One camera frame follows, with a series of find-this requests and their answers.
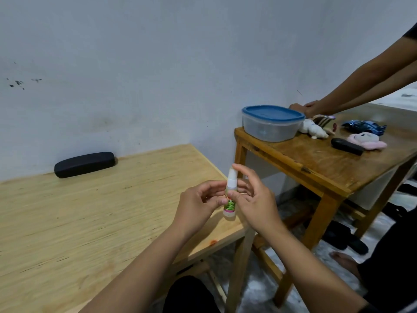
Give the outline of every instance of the green label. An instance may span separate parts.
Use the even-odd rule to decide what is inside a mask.
[[[235,208],[235,205],[236,205],[235,201],[233,201],[231,198],[227,198],[227,199],[228,199],[228,202],[224,206],[224,209],[228,210],[228,211],[234,211],[234,208]]]

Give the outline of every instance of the spray bottle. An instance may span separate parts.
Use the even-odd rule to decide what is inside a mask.
[[[229,190],[237,190],[237,171],[234,170],[232,167],[229,169],[229,176],[227,178],[227,186],[226,186],[226,197],[228,202],[224,205],[223,215],[227,218],[235,217],[235,201],[227,196],[227,191]]]

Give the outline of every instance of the bare foot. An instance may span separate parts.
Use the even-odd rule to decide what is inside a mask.
[[[336,260],[336,262],[343,268],[345,268],[347,271],[354,274],[355,277],[358,278],[360,282],[362,282],[361,275],[358,271],[358,263],[355,259],[353,259],[349,255],[344,254],[343,252],[331,252],[329,256]]]

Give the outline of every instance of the transparent plastic box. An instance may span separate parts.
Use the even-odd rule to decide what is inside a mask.
[[[242,109],[245,132],[266,142],[282,142],[295,136],[305,115],[276,105]]]

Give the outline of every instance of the blue toy car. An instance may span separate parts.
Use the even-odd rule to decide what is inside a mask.
[[[348,120],[342,126],[355,134],[369,132],[378,136],[382,136],[385,133],[385,128],[387,128],[386,125],[380,126],[370,120]]]

